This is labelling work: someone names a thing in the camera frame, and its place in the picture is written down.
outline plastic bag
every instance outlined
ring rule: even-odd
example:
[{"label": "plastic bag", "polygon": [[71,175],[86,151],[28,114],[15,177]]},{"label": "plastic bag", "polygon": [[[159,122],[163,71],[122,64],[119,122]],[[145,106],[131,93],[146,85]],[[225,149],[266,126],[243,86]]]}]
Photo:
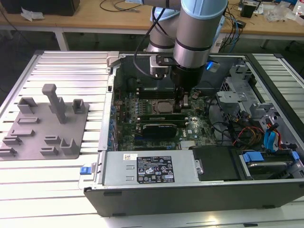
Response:
[{"label": "plastic bag", "polygon": [[267,11],[264,16],[268,22],[285,20],[287,13],[290,11],[288,8],[290,3],[281,1],[280,4],[275,6],[272,10]]},{"label": "plastic bag", "polygon": [[295,5],[294,10],[297,16],[304,15],[304,0],[299,0]]},{"label": "plastic bag", "polygon": [[21,16],[23,16],[25,19],[27,19],[29,21],[33,21],[33,19],[39,19],[39,20],[44,19],[43,14],[40,12],[32,12],[32,11],[28,11],[23,8],[21,8],[21,9],[22,9]]}]

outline slotted aluminum table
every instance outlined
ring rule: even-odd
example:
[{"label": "slotted aluminum table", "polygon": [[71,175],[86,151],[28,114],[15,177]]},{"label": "slotted aluminum table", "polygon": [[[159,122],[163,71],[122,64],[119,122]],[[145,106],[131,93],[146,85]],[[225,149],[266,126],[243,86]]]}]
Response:
[{"label": "slotted aluminum table", "polygon": [[[299,228],[304,223],[304,198],[277,209],[249,209],[187,214],[102,218],[78,186],[83,164],[97,161],[103,104],[108,74],[107,52],[45,52],[35,55],[0,108],[0,139],[18,114],[21,97],[47,102],[41,89],[54,83],[64,101],[81,98],[90,103],[81,155],[76,160],[1,161],[0,227],[259,227]],[[283,59],[255,55],[276,85],[304,119],[301,78]],[[87,185],[93,175],[85,176]]]}]

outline wooden table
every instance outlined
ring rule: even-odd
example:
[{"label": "wooden table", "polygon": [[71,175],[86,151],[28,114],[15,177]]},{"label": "wooden table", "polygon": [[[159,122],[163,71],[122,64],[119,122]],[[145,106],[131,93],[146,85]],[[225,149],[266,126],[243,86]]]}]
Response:
[{"label": "wooden table", "polygon": [[[113,10],[109,0],[103,7]],[[151,26],[150,6],[141,6],[139,13],[107,12],[99,7],[101,0],[81,0],[80,6],[72,17],[45,15],[44,20],[33,22],[25,20],[19,14],[6,14],[9,21],[19,30],[52,31],[56,34],[61,50],[68,50],[64,32],[145,34]],[[240,11],[232,7],[238,0],[230,0],[230,11],[236,19],[246,22],[243,38],[304,40],[304,27],[292,20],[267,22],[263,15],[252,18],[241,18]],[[121,3],[121,7],[131,7],[133,4]],[[0,29],[13,30],[3,15],[0,15]],[[227,22],[221,31],[224,38],[231,31]]]}]

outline motherboard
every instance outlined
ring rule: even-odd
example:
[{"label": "motherboard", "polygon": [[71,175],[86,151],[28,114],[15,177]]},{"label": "motherboard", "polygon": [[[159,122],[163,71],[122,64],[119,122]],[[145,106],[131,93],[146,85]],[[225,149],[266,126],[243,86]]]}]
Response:
[{"label": "motherboard", "polygon": [[115,96],[119,151],[188,150],[216,145],[206,116],[206,98],[192,91],[191,105],[173,113],[173,99],[140,99],[135,93]]}]

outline power supply label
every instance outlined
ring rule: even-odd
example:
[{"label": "power supply label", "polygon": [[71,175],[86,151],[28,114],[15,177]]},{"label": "power supply label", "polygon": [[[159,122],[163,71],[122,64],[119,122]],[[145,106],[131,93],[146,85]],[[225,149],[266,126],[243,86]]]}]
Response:
[{"label": "power supply label", "polygon": [[175,182],[171,156],[137,157],[137,182],[140,184]]}]

